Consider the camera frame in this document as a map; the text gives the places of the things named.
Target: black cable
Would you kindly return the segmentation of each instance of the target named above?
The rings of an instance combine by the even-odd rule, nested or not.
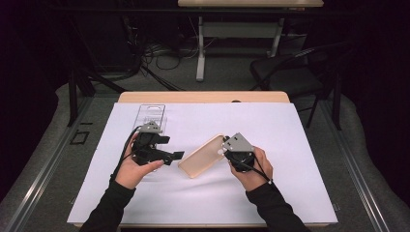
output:
[[[259,166],[260,170],[262,170],[262,172],[263,172],[264,176],[265,176],[265,177],[268,177],[268,175],[266,175],[265,171],[263,170],[262,165],[260,165],[259,160],[258,160],[256,157],[255,157],[255,160],[256,160],[256,162],[257,162],[257,164],[258,164],[258,166]]]
[[[140,126],[136,127],[134,130],[132,130],[132,132],[130,133],[129,137],[127,138],[127,141],[126,141],[126,143],[124,144],[123,152],[121,153],[120,160],[118,161],[118,164],[117,164],[117,166],[116,166],[115,169],[114,169],[114,172],[111,174],[111,176],[110,176],[110,178],[109,178],[109,182],[112,182],[112,181],[115,180],[115,178],[117,177],[117,174],[118,174],[118,170],[120,169],[121,164],[123,163],[123,161],[124,161],[127,157],[129,157],[130,155],[133,155],[133,152],[131,152],[130,154],[128,154],[128,155],[126,155],[126,156],[124,157],[124,154],[125,154],[126,151],[127,151],[127,147],[128,147],[128,145],[130,144],[130,142],[131,142],[132,136],[136,133],[136,131],[137,131],[139,128],[140,128]]]
[[[157,59],[155,61],[155,64],[157,66],[158,69],[160,70],[165,70],[165,71],[170,71],[170,70],[175,70],[180,64],[181,64],[181,56],[179,54],[176,54],[176,58],[178,59],[178,62],[175,66],[171,67],[171,68],[162,68],[160,67],[160,65],[158,64],[158,61],[160,59],[160,57],[162,57],[163,55],[158,55]]]
[[[165,88],[167,88],[170,91],[185,91],[185,89],[180,88],[174,84],[172,84],[171,82],[163,79],[162,77],[156,75],[155,73],[153,73],[151,70],[149,70],[147,67],[145,66],[141,66],[141,69],[146,71],[148,74],[150,74],[154,79],[156,79],[156,81],[161,84],[162,86],[164,86]]]
[[[112,82],[116,82],[116,81],[120,81],[120,80],[125,80],[125,79],[128,79],[128,78],[131,78],[131,77],[133,77],[134,75],[136,75],[138,72],[139,72],[139,69],[130,70],[130,71],[128,71],[127,73],[125,73],[125,74],[123,74],[123,75],[116,76],[116,77],[105,77],[105,79],[107,79],[107,80],[109,80],[109,81],[112,81]]]
[[[199,50],[199,46],[197,44],[197,40],[195,40],[194,43],[192,43],[192,46],[190,47],[190,49],[185,49],[188,52],[186,54],[183,54],[182,57],[183,58],[192,58]]]
[[[142,56],[141,61],[143,61],[143,65],[141,65],[141,73],[142,75],[144,75],[145,77],[148,76],[148,72],[144,73],[143,68],[148,67],[148,65],[152,62],[152,59],[148,62],[148,58],[146,56]]]

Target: black long-sleeve shirt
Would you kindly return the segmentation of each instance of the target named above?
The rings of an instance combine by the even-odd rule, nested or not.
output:
[[[82,225],[80,232],[114,232],[121,222],[124,208],[135,192],[115,181],[111,182],[105,194]],[[255,204],[258,214],[266,221],[269,231],[305,232],[309,231],[302,221],[293,213],[292,207],[285,202],[278,188],[266,183],[247,192],[248,200]]]

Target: white paper sheet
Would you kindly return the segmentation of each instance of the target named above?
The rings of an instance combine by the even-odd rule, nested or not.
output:
[[[109,117],[68,223],[83,223],[108,187],[138,111],[138,103],[116,103]],[[303,126],[292,103],[167,103],[168,152],[189,155],[217,133],[240,132],[265,150],[274,181],[304,223],[336,223],[337,218]],[[190,179],[178,161],[148,174],[136,187],[123,224],[263,224],[248,202],[226,159]]]

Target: chair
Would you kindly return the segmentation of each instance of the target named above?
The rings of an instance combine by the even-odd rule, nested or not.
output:
[[[337,114],[340,98],[340,73],[352,53],[352,44],[349,42],[333,43],[308,48],[296,54],[278,55],[275,57],[255,60],[250,63],[250,72],[257,81],[251,88],[260,87],[261,90],[285,92],[291,101],[296,98],[315,95],[307,125],[311,120],[319,100],[327,99],[334,90],[334,116]]]

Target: wire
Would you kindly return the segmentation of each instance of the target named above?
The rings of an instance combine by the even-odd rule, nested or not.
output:
[[[166,89],[170,90],[170,91],[185,91],[185,89],[180,88],[174,84],[172,84],[171,82],[163,79],[162,77],[154,74],[151,70],[149,70],[147,67],[145,66],[141,66],[141,69],[146,71],[148,74],[150,74],[154,79],[156,79],[156,81],[161,84],[162,86],[164,86]]]
[[[160,70],[167,70],[167,71],[169,71],[169,70],[174,70],[174,69],[176,69],[176,68],[181,64],[181,57],[180,57],[178,54],[176,54],[176,58],[178,59],[177,64],[176,64],[175,66],[171,67],[171,68],[162,68],[162,67],[160,67],[160,65],[159,65],[159,59],[160,59],[160,57],[162,57],[162,55],[157,56],[157,59],[156,59],[156,61],[155,61],[155,64],[156,64],[157,68],[160,69]]]
[[[268,182],[270,182],[271,180],[268,178],[268,175],[266,175],[266,173],[265,173],[265,171],[263,170],[262,165],[260,164],[259,160],[258,160],[256,157],[255,157],[255,160],[256,160],[257,164],[259,165],[260,170],[261,170],[262,173],[263,173],[263,177],[264,177]]]
[[[195,50],[195,52],[193,53],[192,56],[188,57],[188,58],[192,58],[192,57],[194,57],[194,56],[196,55],[196,53],[198,53],[198,51],[199,51],[199,36],[198,36],[198,33],[197,33],[196,30],[195,30],[195,26],[193,26],[192,19],[190,19],[190,17],[188,17],[188,19],[190,20],[190,26],[192,27],[192,31],[193,31],[193,33],[195,34],[195,38],[196,38],[196,50]]]
[[[128,147],[128,145],[130,144],[130,142],[131,142],[132,136],[136,133],[136,131],[137,131],[139,128],[140,128],[140,126],[136,127],[134,130],[132,130],[132,132],[130,133],[129,137],[127,138],[127,141],[126,141],[126,143],[124,144],[123,152],[121,153],[120,160],[118,161],[118,164],[117,164],[117,166],[115,167],[114,172],[111,174],[111,176],[110,176],[110,178],[109,178],[109,182],[112,182],[112,181],[115,180],[115,178],[117,177],[117,174],[118,174],[118,170],[120,170],[120,167],[121,167],[121,164],[123,163],[123,161],[124,161],[128,156],[132,155],[132,152],[131,152],[130,154],[128,154],[128,155],[126,155],[126,156],[124,157],[124,154],[125,154],[126,151],[127,151],[127,147]]]
[[[124,80],[124,79],[128,79],[130,77],[133,77],[134,75],[136,75],[139,72],[139,69],[136,70],[130,70],[127,73],[120,75],[120,76],[116,76],[116,77],[104,77],[107,80],[110,80],[112,82],[116,82],[116,81],[120,81],[120,80]]]
[[[123,160],[121,160],[121,162],[123,162],[126,158],[128,158],[128,157],[131,156],[131,155],[135,155],[135,153],[134,153],[134,152],[131,152],[131,153],[129,153],[128,155],[124,156],[124,157],[123,157]]]

